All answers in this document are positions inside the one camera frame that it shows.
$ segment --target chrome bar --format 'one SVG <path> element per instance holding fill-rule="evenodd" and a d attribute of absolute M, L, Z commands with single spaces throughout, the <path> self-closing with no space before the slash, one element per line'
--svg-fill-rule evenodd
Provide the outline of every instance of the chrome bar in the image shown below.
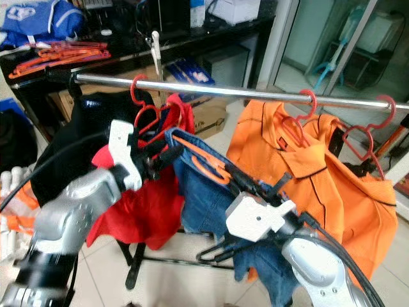
<path fill-rule="evenodd" d="M 131 79 L 120 79 L 109 77 L 106 75 L 95 74 L 77 74 L 75 77 L 77 83 L 91 83 L 108 86 L 118 86 L 122 88 L 129 88 L 132 85 Z M 258 90 L 248 90 L 245 88 L 218 88 L 209 85 L 196 85 L 185 83 L 168 83 L 138 80 L 136 87 L 141 90 L 157 90 L 168 91 L 173 93 L 201 93 L 210 96 L 230 96 L 238 98 L 253 98 L 260 100 L 278 100 L 289 102 L 292 104 L 309 104 L 311 97 L 301 94 L 285 94 L 285 93 L 269 93 Z M 379 111 L 387 111 L 389 109 L 388 102 L 377 100 L 359 100 L 350 98 L 336 98 L 317 96 L 319 106 L 345 107 L 352 109 L 372 109 Z M 409 104 L 396 104 L 396 111 L 409 113 Z"/>

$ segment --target denim jeans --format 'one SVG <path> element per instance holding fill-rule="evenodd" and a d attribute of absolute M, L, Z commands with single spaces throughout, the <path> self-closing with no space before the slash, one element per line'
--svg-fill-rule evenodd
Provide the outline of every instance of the denim jeans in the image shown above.
<path fill-rule="evenodd" d="M 231 163 L 201 139 L 177 128 L 165 133 L 170 147 L 179 144 L 172 135 L 200 147 L 225 163 Z M 182 224 L 188 231 L 212 232 L 217 237 L 221 237 L 227 231 L 226 209 L 234 200 L 234 196 L 226 185 L 218 184 L 200 172 L 192 162 L 193 155 L 206 169 L 217 175 L 213 168 L 206 164 L 204 158 L 186 147 L 182 155 L 174 161 L 173 166 L 178 177 L 180 193 L 185 197 L 185 206 L 181 215 Z M 233 262 L 237 281 L 245 277 L 250 267 L 256 268 L 274 307 L 284 306 L 291 299 L 298 285 L 291 266 L 273 244 L 256 245 L 245 249 L 233 257 Z"/>

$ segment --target orange shirt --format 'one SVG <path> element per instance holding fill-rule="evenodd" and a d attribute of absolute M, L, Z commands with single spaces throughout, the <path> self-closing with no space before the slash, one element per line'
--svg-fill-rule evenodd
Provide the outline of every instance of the orange shirt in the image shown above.
<path fill-rule="evenodd" d="M 334 119 L 323 114 L 308 122 L 304 131 L 328 146 L 336 126 L 331 124 Z M 392 182 L 370 174 L 359 178 L 328 150 L 325 162 L 344 203 L 342 245 L 370 278 L 385 258 L 397 230 Z"/>
<path fill-rule="evenodd" d="M 268 184 L 276 184 L 285 172 L 293 176 L 282 190 L 308 211 L 341 242 L 344 210 L 341 197 L 325 164 L 325 144 L 315 141 L 299 148 L 282 129 L 288 116 L 282 103 L 250 101 L 241 114 L 227 157 L 240 169 Z"/>

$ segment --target metal rail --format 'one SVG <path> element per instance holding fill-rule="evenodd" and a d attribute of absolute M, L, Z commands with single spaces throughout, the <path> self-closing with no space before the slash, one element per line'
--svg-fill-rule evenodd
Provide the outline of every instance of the metal rail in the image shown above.
<path fill-rule="evenodd" d="M 129 88 L 132 85 L 131 79 L 120 79 L 106 75 L 96 74 L 77 74 L 75 76 L 77 83 L 91 83 L 108 86 L 118 86 Z M 253 98 L 261 100 L 278 100 L 291 104 L 309 104 L 311 97 L 301 94 L 269 93 L 258 90 L 248 90 L 245 88 L 219 88 L 215 86 L 185 84 L 185 83 L 168 83 L 158 81 L 139 80 L 136 87 L 141 90 L 157 90 L 168 92 L 184 93 L 201 93 L 210 96 L 230 96 L 238 98 Z M 359 100 L 350 98 L 336 98 L 317 96 L 319 106 L 345 107 L 351 109 L 370 109 L 377 111 L 388 111 L 390 109 L 388 102 L 377 100 Z M 409 104 L 396 104 L 396 111 L 409 113 Z"/>

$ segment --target red garment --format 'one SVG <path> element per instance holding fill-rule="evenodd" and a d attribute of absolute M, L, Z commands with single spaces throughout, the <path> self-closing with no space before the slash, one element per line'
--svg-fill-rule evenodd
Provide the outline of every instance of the red garment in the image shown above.
<path fill-rule="evenodd" d="M 167 99 L 171 110 L 163 129 L 181 118 L 179 128 L 194 132 L 192 107 L 184 104 L 177 94 Z M 139 141 L 139 146 L 146 143 Z M 101 148 L 92 163 L 109 168 L 114 165 L 108 146 Z M 87 237 L 87 246 L 99 235 L 112 235 L 124 243 L 145 242 L 150 249 L 161 248 L 180 227 L 184 198 L 178 195 L 178 181 L 170 166 L 160 173 L 157 181 L 146 182 L 138 191 L 126 191 L 122 198 L 100 216 Z"/>

